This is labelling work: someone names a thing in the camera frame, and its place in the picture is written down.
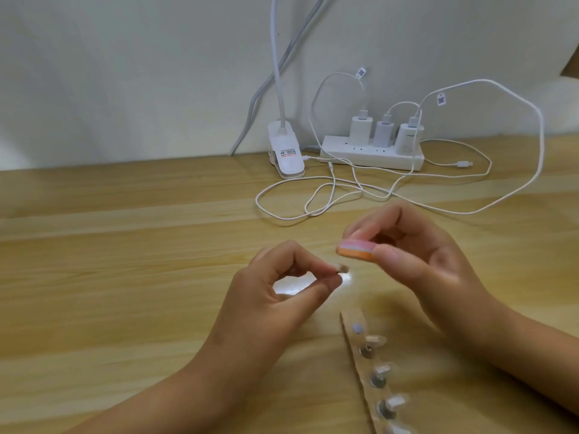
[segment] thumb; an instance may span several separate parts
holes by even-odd
[[[378,245],[372,252],[374,262],[397,282],[408,286],[421,298],[438,284],[438,275],[422,259],[391,245]]]
[[[279,303],[278,306],[283,310],[283,314],[292,327],[297,328],[310,318],[341,284],[342,277],[339,274],[318,279],[292,298]]]

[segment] power strip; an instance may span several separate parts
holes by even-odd
[[[320,160],[332,161],[334,158],[350,160],[356,166],[380,167],[385,169],[400,169],[419,171],[424,164],[424,154],[420,145],[416,148],[416,155],[404,156],[396,153],[394,145],[390,147],[372,146],[372,140],[368,146],[356,146],[349,144],[349,137],[337,137],[327,135],[322,143]]]

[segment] white wall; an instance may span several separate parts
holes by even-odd
[[[271,0],[0,0],[0,168],[224,154],[271,72]],[[315,0],[280,0],[280,54]],[[550,132],[579,130],[579,81],[558,74],[579,42],[579,0],[329,0],[283,74],[288,116],[312,141],[308,104],[329,72],[366,66],[370,110],[490,77],[540,105]],[[345,134],[348,80],[316,107]],[[533,131],[488,88],[426,108],[428,135]],[[240,152],[267,148],[274,89]]]

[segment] pink and orange eraser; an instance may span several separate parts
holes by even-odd
[[[350,257],[351,259],[374,262],[372,251],[376,246],[377,244],[374,242],[345,239],[337,246],[336,253],[340,256]]]

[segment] right hand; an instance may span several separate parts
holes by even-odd
[[[347,227],[343,237],[379,244],[374,261],[468,349],[484,352],[504,331],[509,309],[485,289],[453,238],[413,205],[387,203]]]

